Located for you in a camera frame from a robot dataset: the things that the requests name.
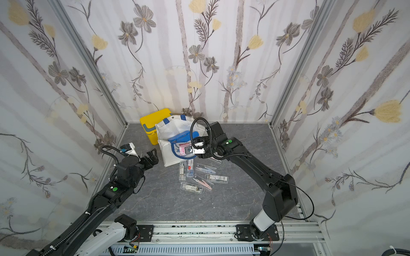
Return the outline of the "right arm mounting base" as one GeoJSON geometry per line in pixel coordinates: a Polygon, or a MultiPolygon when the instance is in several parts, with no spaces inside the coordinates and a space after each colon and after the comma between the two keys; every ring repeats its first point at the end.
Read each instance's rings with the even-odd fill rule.
{"type": "Polygon", "coordinates": [[[235,239],[240,242],[279,241],[279,232],[275,224],[267,230],[260,231],[255,225],[236,225],[235,239]]]}

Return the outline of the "white canvas cartoon tote bag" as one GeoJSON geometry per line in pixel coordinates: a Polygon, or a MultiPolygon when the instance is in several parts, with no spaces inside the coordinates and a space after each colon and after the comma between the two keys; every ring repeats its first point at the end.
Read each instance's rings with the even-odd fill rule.
{"type": "Polygon", "coordinates": [[[203,136],[206,132],[205,127],[198,123],[192,128],[193,121],[194,118],[186,115],[172,115],[155,125],[165,167],[196,158],[192,149],[185,150],[183,154],[180,150],[181,145],[191,146],[191,138],[203,136]]]}

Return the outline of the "clear case with red label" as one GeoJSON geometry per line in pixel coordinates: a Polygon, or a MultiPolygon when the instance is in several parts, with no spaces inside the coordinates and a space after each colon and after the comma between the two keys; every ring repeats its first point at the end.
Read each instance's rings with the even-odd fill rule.
{"type": "Polygon", "coordinates": [[[194,176],[194,159],[190,159],[187,161],[187,174],[186,176],[188,178],[191,178],[194,176]]]}

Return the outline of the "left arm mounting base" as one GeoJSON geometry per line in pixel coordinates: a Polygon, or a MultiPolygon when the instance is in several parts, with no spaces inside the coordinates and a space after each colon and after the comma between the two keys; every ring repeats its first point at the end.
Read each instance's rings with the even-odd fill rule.
{"type": "Polygon", "coordinates": [[[125,214],[120,215],[114,220],[121,224],[125,229],[125,235],[120,242],[151,242],[154,226],[137,224],[137,221],[125,214]]]}

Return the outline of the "pink compass set case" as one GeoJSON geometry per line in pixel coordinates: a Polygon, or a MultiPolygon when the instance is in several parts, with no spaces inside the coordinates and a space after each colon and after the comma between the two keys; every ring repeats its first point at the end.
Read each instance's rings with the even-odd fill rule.
{"type": "Polygon", "coordinates": [[[178,153],[181,157],[192,156],[193,147],[191,143],[183,143],[178,145],[178,153]]]}

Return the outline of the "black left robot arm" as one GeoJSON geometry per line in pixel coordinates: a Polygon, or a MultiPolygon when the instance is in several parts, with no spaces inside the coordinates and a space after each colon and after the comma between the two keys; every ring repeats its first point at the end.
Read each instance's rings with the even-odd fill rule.
{"type": "Polygon", "coordinates": [[[114,213],[145,182],[145,171],[159,163],[156,149],[138,156],[132,143],[115,148],[103,145],[100,151],[114,160],[109,182],[89,201],[86,210],[56,239],[30,256],[99,255],[115,242],[133,241],[139,236],[135,219],[123,214],[116,218],[113,231],[91,237],[98,226],[114,213]]]}

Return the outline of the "clear long compass case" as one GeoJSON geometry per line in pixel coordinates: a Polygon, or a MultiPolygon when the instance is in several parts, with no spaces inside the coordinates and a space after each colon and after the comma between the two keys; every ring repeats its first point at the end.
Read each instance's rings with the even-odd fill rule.
{"type": "Polygon", "coordinates": [[[227,176],[219,176],[219,175],[206,175],[206,180],[212,182],[212,183],[222,183],[222,184],[227,184],[228,183],[228,177],[227,176]]]}

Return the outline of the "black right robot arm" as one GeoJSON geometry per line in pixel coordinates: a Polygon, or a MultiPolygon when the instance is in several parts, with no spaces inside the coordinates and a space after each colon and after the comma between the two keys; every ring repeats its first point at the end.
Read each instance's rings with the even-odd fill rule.
{"type": "Polygon", "coordinates": [[[194,119],[190,127],[190,141],[195,156],[232,162],[265,192],[262,209],[250,221],[248,230],[237,232],[239,241],[262,240],[271,226],[282,221],[298,205],[297,190],[306,193],[296,185],[291,175],[283,176],[273,171],[252,155],[240,140],[228,138],[218,122],[210,124],[203,117],[194,119]]]}

